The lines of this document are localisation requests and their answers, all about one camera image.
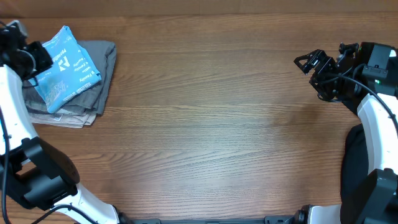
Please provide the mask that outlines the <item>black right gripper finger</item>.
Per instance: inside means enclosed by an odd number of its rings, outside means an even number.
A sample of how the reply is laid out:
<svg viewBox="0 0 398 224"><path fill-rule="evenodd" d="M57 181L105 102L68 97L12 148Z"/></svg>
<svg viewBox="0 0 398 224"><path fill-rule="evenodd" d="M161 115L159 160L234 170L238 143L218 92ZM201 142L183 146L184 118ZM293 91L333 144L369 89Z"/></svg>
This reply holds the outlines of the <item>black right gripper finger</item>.
<svg viewBox="0 0 398 224"><path fill-rule="evenodd" d="M339 46L339 53L341 55L353 55L356 54L359 50L359 44L344 44L343 42Z"/></svg>
<svg viewBox="0 0 398 224"><path fill-rule="evenodd" d="M304 74L307 74L311 69L316 68L321 61L326 57L324 50L314 50L308 54L296 57L294 59L294 64L298 66Z"/></svg>

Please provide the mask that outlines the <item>light blue printed t-shirt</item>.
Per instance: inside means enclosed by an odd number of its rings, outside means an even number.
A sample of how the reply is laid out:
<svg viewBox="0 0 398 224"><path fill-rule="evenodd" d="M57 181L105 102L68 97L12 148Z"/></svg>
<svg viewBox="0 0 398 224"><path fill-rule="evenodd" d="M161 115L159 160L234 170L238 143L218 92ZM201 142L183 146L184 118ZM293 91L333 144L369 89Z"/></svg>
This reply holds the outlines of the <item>light blue printed t-shirt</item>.
<svg viewBox="0 0 398 224"><path fill-rule="evenodd" d="M42 46L53 64L29 82L43 99L49 113L56 112L72 98L101 81L99 70L68 26L63 26Z"/></svg>

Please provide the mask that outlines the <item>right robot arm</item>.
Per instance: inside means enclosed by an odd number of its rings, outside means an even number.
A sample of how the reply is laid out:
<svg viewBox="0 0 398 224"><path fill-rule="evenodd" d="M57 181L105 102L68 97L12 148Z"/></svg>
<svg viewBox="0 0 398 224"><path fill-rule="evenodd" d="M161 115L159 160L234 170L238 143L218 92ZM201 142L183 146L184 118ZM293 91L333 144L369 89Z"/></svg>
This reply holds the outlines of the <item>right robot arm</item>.
<svg viewBox="0 0 398 224"><path fill-rule="evenodd" d="M344 104L360 120L347 135L341 203L306 205L287 223L397 222L397 49L375 42L340 44L294 62L325 102Z"/></svg>

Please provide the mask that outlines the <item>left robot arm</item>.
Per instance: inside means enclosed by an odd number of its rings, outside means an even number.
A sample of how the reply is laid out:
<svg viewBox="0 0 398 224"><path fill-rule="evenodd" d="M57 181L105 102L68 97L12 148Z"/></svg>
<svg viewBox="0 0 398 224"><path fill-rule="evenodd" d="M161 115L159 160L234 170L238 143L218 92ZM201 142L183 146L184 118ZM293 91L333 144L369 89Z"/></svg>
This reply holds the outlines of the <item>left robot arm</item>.
<svg viewBox="0 0 398 224"><path fill-rule="evenodd" d="M39 42L28 44L25 27L1 23L1 212L7 198L47 215L60 212L78 223L122 223L121 215L80 183L72 160L41 139L29 119L23 82L53 64Z"/></svg>

